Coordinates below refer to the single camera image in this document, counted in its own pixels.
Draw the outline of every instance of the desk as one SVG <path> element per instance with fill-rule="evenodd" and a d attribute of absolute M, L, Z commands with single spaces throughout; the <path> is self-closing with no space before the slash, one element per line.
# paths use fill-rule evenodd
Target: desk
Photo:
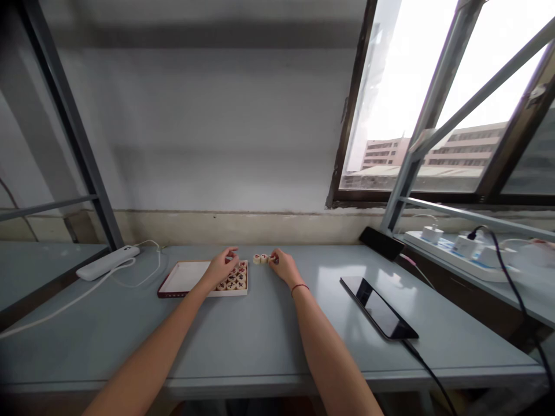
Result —
<path fill-rule="evenodd" d="M 0 242 L 0 311 L 105 248 L 104 244 Z"/>
<path fill-rule="evenodd" d="M 398 343 L 385 341 L 339 283 L 365 278 L 419 333 L 415 342 L 446 388 L 515 385 L 543 377 L 543 369 L 402 267 L 364 246 L 282 247 L 330 319 L 375 392 L 422 390 L 431 377 Z M 111 279 L 55 319 L 0 340 L 9 392 L 99 389 L 126 357 L 175 308 L 156 290 L 181 260 L 205 260 L 221 247 L 168 247 L 162 269 L 148 284 L 123 288 Z M 291 295 L 267 265 L 252 264 L 272 247 L 243 246 L 249 294 L 208 298 L 177 355 L 166 386 L 185 398 L 261 397 L 314 393 Z M 142 249 L 132 268 L 117 272 L 141 281 L 157 265 Z M 58 309 L 93 283 L 78 281 L 17 325 Z"/>
<path fill-rule="evenodd" d="M 514 237 L 513 235 L 499 235 L 498 240 L 501 242 L 505 238 Z M 520 310 L 518 300 L 508 283 L 494 283 L 479 279 L 445 260 L 440 259 L 436 255 L 411 244 L 409 241 L 405 241 L 402 235 L 396 235 L 395 238 L 403 241 L 407 246 L 423 257 L 426 257 L 467 282 L 472 283 L 474 286 L 485 290 L 489 294 Z M 457 235 L 445 234 L 443 238 L 453 242 L 456 240 Z M 541 323 L 555 329 L 555 279 L 553 278 L 553 269 L 535 266 L 521 255 L 516 257 L 515 267 L 526 273 L 525 277 L 515 281 L 515 285 L 519 290 L 528 314 Z"/>

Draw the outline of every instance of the wire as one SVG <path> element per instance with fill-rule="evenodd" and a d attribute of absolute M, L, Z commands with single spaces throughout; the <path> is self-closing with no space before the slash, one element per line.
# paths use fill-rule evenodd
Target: wire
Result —
<path fill-rule="evenodd" d="M 429 218 L 433 218 L 434 219 L 434 223 L 432 224 L 433 228 L 436 228 L 438 226 L 438 218 L 436 216 L 433 216 L 431 214 L 416 214 L 415 216 L 411 216 L 410 218 L 416 218 L 416 217 L 429 217 Z"/>
<path fill-rule="evenodd" d="M 429 280 L 429 279 L 426 277 L 426 275 L 422 272 L 422 270 L 420 270 L 420 268 L 416 265 L 416 262 L 415 262 L 412 258 L 410 258 L 410 257 L 408 257 L 408 256 L 406 256 L 406 255 L 404 255 L 404 254 L 400 254 L 399 256 L 400 256 L 400 257 L 403 257 L 403 259 L 407 260 L 410 264 L 412 264 L 414 267 L 416 267 L 416 270 L 418 270 L 418 271 L 420 272 L 420 274 L 422 275 L 422 277 L 424 277 L 424 279 L 426 280 L 426 282 L 428 282 L 428 284 L 429 284 L 430 286 L 432 286 L 432 289 L 435 290 L 436 292 L 438 291 L 438 290 L 434 287 L 434 285 L 432 285 L 432 282 L 430 282 L 430 280 Z"/>
<path fill-rule="evenodd" d="M 480 228 L 485 228 L 491 235 L 491 238 L 493 239 L 493 242 L 495 244 L 495 250 L 497 251 L 497 259 L 499 260 L 499 264 L 501 264 L 501 269 L 503 270 L 503 273 L 505 274 L 507 280 L 509 281 L 510 288 L 513 289 L 516 299 L 519 301 L 520 311 L 522 312 L 524 323 L 527 324 L 528 327 L 530 327 L 530 316 L 528 315 L 528 311 L 524 307 L 524 302 L 520 297 L 520 293 L 517 290 L 515 283 L 513 282 L 513 279 L 510 277 L 509 272 L 507 271 L 507 267 L 505 266 L 505 263 L 503 262 L 503 258 L 501 256 L 501 249 L 499 247 L 499 243 L 497 242 L 497 237 L 495 236 L 495 233 L 487 225 L 479 225 L 468 235 L 468 239 L 473 240 L 474 238 L 476 238 L 476 231 L 478 231 L 478 229 Z M 539 352 L 539 356 L 542 359 L 543 367 L 545 368 L 545 373 L 547 375 L 547 381 L 549 383 L 549 391 L 551 392 L 552 397 L 555 399 L 555 382 L 553 381 L 553 373 L 551 372 L 551 368 L 549 367 L 549 363 L 547 362 L 547 357 L 545 356 L 545 352 L 543 351 L 543 348 L 539 343 L 538 337 L 536 336 L 533 330 L 530 331 L 530 336 L 534 341 L 534 346 Z"/>
<path fill-rule="evenodd" d="M 455 410 L 455 407 L 453 406 L 453 402 L 451 402 L 451 399 L 449 398 L 449 395 L 447 394 L 447 392 L 443 388 L 443 385 L 441 384 L 441 382 L 439 381 L 437 376 L 434 374 L 432 369 L 430 367 L 428 367 L 428 365 L 426 364 L 426 361 L 424 361 L 424 359 L 420 356 L 418 351 L 416 351 L 416 348 L 414 347 L 414 345 L 412 345 L 408 340 L 402 340 L 401 343 L 405 346 L 407 351 L 409 351 L 409 353 L 414 358 L 416 358 L 420 362 L 420 364 L 422 364 L 422 367 L 424 367 L 426 369 L 426 371 L 432 376 L 435 383 L 438 385 L 439 389 L 443 393 L 443 397 L 445 397 L 445 400 L 447 401 L 447 404 L 449 405 L 449 409 L 451 410 L 451 413 L 453 414 L 453 416 L 457 416 L 457 411 Z"/>
<path fill-rule="evenodd" d="M 148 279 L 150 279 L 154 273 L 156 273 L 156 272 L 158 271 L 158 269 L 160 268 L 160 263 L 161 263 L 160 255 L 161 255 L 161 251 L 162 251 L 162 249 L 160 248 L 160 246 L 158 245 L 158 243 L 155 242 L 154 240 L 145 240 L 145 241 L 143 241 L 143 242 L 141 242 L 141 243 L 139 243 L 139 244 L 136 244 L 135 247 L 140 246 L 141 244 L 145 244 L 145 243 L 147 243 L 147 242 L 154 243 L 154 244 L 156 244 L 156 247 L 158 247 L 158 249 L 156 249 L 156 252 L 158 253 L 158 267 L 156 267 L 155 270 L 154 270 L 152 273 L 150 273 L 150 274 L 147 276 L 146 279 L 144 279 L 144 280 L 143 280 L 142 282 L 140 282 L 140 283 L 137 283 L 136 285 L 128 285 L 127 283 L 120 282 L 118 279 L 116 279 L 114 276 L 112 276 L 112 279 L 113 279 L 114 282 L 116 282 L 118 285 L 123 286 L 123 287 L 127 287 L 127 288 L 132 288 L 132 289 L 133 289 L 133 288 L 136 288 L 136 287 L 139 287 L 139 286 L 141 286 L 144 282 L 146 282 Z"/>
<path fill-rule="evenodd" d="M 62 306 L 62 307 L 61 307 L 60 309 L 58 309 L 56 312 L 53 312 L 53 313 L 51 313 L 50 315 L 48 315 L 48 316 L 46 316 L 46 317 L 44 317 L 44 318 L 42 318 L 42 319 L 39 319 L 38 321 L 32 322 L 32 323 L 30 323 L 30 324 L 26 324 L 26 325 L 20 326 L 19 328 L 15 328 L 15 329 L 12 329 L 12 330 L 9 330 L 9 331 L 2 332 L 2 333 L 0 333 L 0 339 L 7 338 L 7 337 L 9 337 L 9 336 L 11 336 L 11 335 L 14 335 L 14 334 L 16 334 L 16 333 L 18 333 L 18 332 L 21 332 L 21 331 L 23 331 L 23 330 L 32 328 L 33 326 L 40 325 L 40 324 L 42 324 L 42 323 L 44 323 L 44 322 L 46 322 L 46 321 L 48 321 L 48 320 L 54 318 L 56 315 L 61 314 L 61 313 L 62 313 L 63 311 L 65 311 L 67 308 L 69 308 L 70 306 L 73 306 L 73 305 L 76 304 L 78 301 L 80 301 L 81 299 L 83 299 L 85 296 L 87 296 L 87 295 L 89 295 L 90 293 L 92 293 L 93 290 L 95 290 L 96 288 L 98 288 L 98 287 L 99 287 L 104 281 L 106 281 L 106 279 L 107 279 L 108 277 L 110 277 L 115 271 L 120 270 L 120 269 L 127 268 L 127 267 L 129 267 L 129 266 L 132 266 L 133 264 L 135 264 L 135 261 L 136 261 L 135 257 L 125 260 L 123 263 L 120 263 L 117 267 L 115 267 L 115 268 L 113 268 L 112 270 L 110 270 L 102 279 L 100 279 L 100 280 L 98 281 L 98 283 L 96 283 L 96 284 L 95 284 L 93 287 L 91 287 L 88 291 L 86 291 L 84 294 L 82 294 L 82 295 L 79 296 L 78 298 L 72 300 L 72 301 L 69 302 L 67 305 Z"/>

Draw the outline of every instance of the black phone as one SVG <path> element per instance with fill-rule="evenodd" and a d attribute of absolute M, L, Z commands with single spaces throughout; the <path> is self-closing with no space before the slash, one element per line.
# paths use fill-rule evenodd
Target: black phone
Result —
<path fill-rule="evenodd" d="M 418 334 L 363 277 L 342 277 L 341 284 L 380 333 L 390 341 L 418 339 Z"/>
<path fill-rule="evenodd" d="M 405 247 L 400 241 L 386 236 L 370 227 L 366 227 L 358 239 L 389 261 L 395 260 Z"/>

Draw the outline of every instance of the window glass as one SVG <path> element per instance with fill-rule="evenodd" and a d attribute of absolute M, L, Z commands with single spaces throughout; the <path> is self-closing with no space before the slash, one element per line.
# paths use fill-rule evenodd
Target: window glass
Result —
<path fill-rule="evenodd" d="M 505 184 L 503 194 L 555 195 L 555 101 Z"/>
<path fill-rule="evenodd" d="M 456 3 L 378 1 L 340 188 L 393 189 Z M 379 148 L 396 152 L 366 158 Z"/>
<path fill-rule="evenodd" d="M 486 2 L 438 126 L 488 82 L 554 15 L 555 2 L 552 0 Z M 543 50 L 538 52 L 430 151 L 419 171 L 414 191 L 476 190 L 542 54 Z M 441 157 L 447 161 L 441 163 L 438 154 L 445 154 Z M 430 165 L 461 166 L 461 169 L 441 170 L 429 168 Z"/>

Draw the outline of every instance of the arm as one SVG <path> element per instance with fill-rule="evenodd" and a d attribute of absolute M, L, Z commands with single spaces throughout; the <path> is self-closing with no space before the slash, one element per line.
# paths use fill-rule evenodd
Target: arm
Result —
<path fill-rule="evenodd" d="M 292 289 L 304 284 L 295 260 L 274 250 L 270 267 Z M 381 415 L 370 391 L 343 340 L 325 317 L 314 296 L 304 286 L 293 291 L 302 346 L 318 392 L 329 415 Z"/>
<path fill-rule="evenodd" d="M 85 416 L 143 415 L 147 412 L 202 302 L 239 262 L 235 250 L 237 247 L 226 248 L 212 259 L 193 290 L 108 381 L 85 410 Z"/>

